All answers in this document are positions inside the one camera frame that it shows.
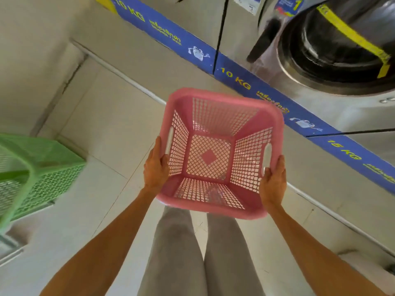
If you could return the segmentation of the person's right hand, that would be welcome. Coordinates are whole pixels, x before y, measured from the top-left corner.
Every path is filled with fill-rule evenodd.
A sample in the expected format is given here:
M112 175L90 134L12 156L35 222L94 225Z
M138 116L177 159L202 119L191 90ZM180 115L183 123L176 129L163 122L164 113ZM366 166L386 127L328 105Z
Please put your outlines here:
M285 157L280 155L271 179L267 185L259 185L259 195L264 209L268 214L282 208L282 200L287 188Z

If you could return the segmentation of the person's right forearm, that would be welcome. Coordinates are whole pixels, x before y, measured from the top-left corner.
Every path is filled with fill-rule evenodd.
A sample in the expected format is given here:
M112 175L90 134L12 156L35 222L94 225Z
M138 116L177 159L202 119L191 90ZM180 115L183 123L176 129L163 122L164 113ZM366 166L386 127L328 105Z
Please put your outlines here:
M387 296L347 262L320 244L281 205L267 211L316 296Z

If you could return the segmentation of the blue label strip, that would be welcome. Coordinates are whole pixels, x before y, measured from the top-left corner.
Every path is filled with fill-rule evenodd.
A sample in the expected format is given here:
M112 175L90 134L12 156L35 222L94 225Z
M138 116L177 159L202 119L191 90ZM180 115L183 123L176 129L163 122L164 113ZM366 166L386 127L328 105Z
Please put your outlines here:
M213 47L139 0L110 1L123 20L144 31L204 72L214 73L216 51Z
M307 136L307 139L395 195L395 165L388 163L346 135L316 135Z
M340 134L340 131L227 57L219 58L214 76L244 97L274 105L283 114L285 124L304 137Z

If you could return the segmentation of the green plastic laundry basket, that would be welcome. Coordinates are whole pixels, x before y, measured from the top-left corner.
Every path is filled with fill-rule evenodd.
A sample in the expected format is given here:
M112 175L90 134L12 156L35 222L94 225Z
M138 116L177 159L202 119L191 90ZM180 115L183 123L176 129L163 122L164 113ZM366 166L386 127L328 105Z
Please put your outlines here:
M85 165L56 140L0 133L0 232L65 193Z

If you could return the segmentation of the round washing machine door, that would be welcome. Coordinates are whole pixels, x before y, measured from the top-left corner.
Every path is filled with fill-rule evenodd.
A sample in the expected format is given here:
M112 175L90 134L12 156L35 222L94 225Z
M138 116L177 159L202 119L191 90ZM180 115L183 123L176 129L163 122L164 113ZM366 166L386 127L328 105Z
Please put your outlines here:
M325 4L362 37L392 56L382 62L339 32L316 9ZM324 0L304 9L282 31L277 54L284 73L318 91L355 97L395 90L395 0Z

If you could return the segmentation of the person's grey trousers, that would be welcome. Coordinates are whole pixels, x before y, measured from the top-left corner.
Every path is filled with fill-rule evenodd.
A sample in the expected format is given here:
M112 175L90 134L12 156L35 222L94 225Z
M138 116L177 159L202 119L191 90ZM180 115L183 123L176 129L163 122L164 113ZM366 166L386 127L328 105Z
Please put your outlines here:
M202 255L190 211L165 207L137 296L266 296L237 220L207 224Z

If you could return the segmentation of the blue sticker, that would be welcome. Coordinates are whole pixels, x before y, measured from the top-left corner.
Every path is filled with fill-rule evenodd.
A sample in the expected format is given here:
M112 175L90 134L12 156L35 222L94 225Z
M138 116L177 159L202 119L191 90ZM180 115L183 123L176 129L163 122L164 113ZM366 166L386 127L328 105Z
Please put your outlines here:
M293 17L298 13L303 3L304 0L278 0L274 9L280 15Z

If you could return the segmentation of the yellow tape strip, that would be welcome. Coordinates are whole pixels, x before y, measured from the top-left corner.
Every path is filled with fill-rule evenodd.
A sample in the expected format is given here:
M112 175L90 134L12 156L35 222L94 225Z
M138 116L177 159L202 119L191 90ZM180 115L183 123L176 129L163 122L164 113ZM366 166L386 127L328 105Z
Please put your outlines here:
M375 55L381 62L382 67L378 73L377 78L383 78L387 76L390 69L390 59L391 55L386 53L383 49L377 45L371 43L364 37L362 37L357 31L352 29L348 24L341 20L334 12L325 4L321 4L316 7L319 13L326 19L330 24L332 24L339 32L341 32L345 37L350 39L352 42L367 50L371 54Z

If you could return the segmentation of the person's left forearm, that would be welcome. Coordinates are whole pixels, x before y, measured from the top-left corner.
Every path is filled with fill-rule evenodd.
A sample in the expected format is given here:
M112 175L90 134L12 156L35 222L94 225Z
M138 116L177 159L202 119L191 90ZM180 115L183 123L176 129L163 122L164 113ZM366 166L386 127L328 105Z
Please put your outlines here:
M141 189L121 214L57 271L39 296L105 296L159 191L147 185Z

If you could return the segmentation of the white sticker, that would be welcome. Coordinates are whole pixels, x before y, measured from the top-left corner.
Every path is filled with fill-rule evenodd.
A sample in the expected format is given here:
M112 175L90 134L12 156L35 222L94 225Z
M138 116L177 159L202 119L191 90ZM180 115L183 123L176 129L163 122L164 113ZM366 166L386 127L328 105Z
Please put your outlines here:
M261 0L234 0L234 2L255 16L259 9Z

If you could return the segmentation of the pink plastic laundry basket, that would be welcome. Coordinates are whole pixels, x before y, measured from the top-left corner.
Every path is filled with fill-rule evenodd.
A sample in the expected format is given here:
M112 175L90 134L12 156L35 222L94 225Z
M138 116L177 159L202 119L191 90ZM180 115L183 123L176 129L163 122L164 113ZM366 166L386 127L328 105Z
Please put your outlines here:
M264 218L259 183L265 167L276 168L283 132L281 110L267 101L176 90L166 102L160 130L170 176L156 199L236 219Z

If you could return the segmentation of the silver front-load washing machine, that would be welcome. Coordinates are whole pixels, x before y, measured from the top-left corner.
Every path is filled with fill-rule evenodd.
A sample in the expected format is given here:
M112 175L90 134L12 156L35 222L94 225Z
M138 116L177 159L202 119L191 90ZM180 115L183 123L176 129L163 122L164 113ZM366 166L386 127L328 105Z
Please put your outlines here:
M216 51L226 0L139 0L163 14Z
M346 136L388 163L395 165L395 131L357 133Z
M395 0L229 0L220 53L341 132L395 129Z

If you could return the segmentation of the person's left hand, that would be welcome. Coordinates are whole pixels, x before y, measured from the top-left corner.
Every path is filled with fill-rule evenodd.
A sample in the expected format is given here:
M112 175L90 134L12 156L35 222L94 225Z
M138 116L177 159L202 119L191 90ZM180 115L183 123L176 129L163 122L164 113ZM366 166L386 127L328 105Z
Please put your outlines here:
M144 164L144 190L154 197L160 193L163 185L169 177L161 175L161 137L157 136L155 145L151 149Z

